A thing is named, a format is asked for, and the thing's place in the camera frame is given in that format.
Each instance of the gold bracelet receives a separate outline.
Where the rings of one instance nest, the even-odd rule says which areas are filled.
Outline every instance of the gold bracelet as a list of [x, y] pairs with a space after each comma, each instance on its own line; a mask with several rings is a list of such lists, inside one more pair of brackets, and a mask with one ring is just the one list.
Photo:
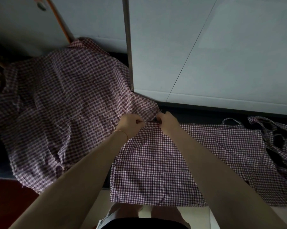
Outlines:
[[121, 132], [123, 132], [123, 133], [125, 133], [125, 134], [126, 134], [126, 132], [125, 132], [125, 131], [122, 131], [122, 130], [120, 130], [120, 129], [116, 129], [115, 131], [113, 131], [113, 133], [114, 133], [114, 132], [116, 132], [116, 131], [121, 131]]

